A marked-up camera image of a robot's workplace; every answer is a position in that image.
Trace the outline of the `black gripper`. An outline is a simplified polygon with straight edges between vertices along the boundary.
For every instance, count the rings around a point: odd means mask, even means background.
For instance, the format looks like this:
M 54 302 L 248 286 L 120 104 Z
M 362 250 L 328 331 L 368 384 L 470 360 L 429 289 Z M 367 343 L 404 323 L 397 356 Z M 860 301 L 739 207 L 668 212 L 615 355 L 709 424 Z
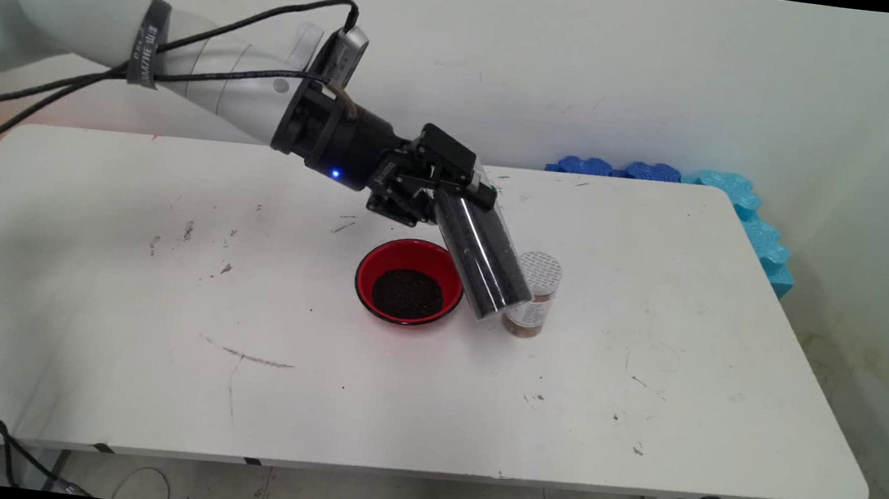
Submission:
M 369 211 L 407 227 L 435 225 L 432 191 L 447 192 L 482 210 L 497 191 L 476 170 L 477 156 L 427 123 L 412 143 L 361 106 L 351 116 L 341 99 L 313 80 L 301 80 L 272 137 L 271 149 L 298 155 L 306 167 L 353 191 L 371 192 Z

